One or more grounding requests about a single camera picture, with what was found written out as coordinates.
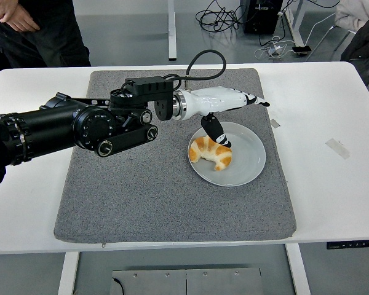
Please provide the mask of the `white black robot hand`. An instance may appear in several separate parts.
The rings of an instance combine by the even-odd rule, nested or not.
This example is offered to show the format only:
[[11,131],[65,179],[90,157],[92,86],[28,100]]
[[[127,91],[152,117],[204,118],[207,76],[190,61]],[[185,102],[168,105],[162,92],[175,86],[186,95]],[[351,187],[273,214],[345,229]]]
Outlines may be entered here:
[[238,109],[250,104],[261,104],[270,106],[265,99],[252,94],[226,87],[209,87],[191,92],[180,90],[177,92],[178,114],[174,115],[176,120],[186,120],[195,114],[202,116],[201,126],[206,134],[216,143],[231,147],[223,127],[214,113],[232,109]]

